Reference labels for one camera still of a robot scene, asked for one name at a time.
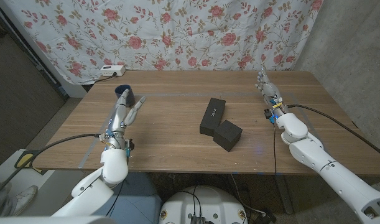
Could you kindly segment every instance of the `black cube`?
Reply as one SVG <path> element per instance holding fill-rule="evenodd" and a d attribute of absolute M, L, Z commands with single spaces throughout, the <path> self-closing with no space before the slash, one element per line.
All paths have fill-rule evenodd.
<path fill-rule="evenodd" d="M 228 152 L 234 147 L 241 137 L 242 129 L 225 120 L 215 129 L 213 141 Z"/>
<path fill-rule="evenodd" d="M 208 107 L 200 124 L 200 133 L 213 137 L 215 129 L 219 126 L 225 110 L 226 101 L 210 98 Z"/>

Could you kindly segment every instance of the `power strip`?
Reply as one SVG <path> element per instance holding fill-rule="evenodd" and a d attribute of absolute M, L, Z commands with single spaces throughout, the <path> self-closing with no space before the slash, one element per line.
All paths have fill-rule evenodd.
<path fill-rule="evenodd" d="M 113 76 L 114 72 L 116 72 L 116 76 L 123 76 L 126 69 L 123 65 L 104 65 L 100 71 L 103 76 Z"/>

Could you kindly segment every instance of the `white sneaker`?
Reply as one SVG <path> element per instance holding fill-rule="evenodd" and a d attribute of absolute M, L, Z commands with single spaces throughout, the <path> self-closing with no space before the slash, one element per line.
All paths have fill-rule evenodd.
<path fill-rule="evenodd" d="M 17 206 L 13 212 L 13 216 L 19 215 L 22 211 L 24 211 L 31 201 L 35 198 L 36 193 L 38 192 L 38 186 L 30 186 L 23 192 L 16 195 Z"/>

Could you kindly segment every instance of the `dark blue cup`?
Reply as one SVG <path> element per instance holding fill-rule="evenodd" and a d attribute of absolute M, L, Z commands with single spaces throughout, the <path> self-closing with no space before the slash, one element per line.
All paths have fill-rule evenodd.
<path fill-rule="evenodd" d="M 135 101 L 134 101 L 134 94 L 133 94 L 132 88 L 129 85 L 120 85 L 116 87 L 115 94 L 116 94 L 116 97 L 119 98 L 121 97 L 122 93 L 127 89 L 129 89 L 129 94 L 127 95 L 127 98 L 126 98 L 126 106 L 130 107 L 134 105 Z"/>

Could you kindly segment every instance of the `table leg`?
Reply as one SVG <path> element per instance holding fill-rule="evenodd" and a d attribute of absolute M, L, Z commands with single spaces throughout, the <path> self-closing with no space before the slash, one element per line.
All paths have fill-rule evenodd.
<path fill-rule="evenodd" d="M 289 191 L 287 182 L 285 181 L 284 175 L 275 175 L 277 188 L 279 191 L 279 194 L 281 196 L 282 204 L 284 206 L 284 210 L 286 214 L 293 214 L 294 208 L 292 206 L 292 202 L 290 201 L 289 197 Z"/>

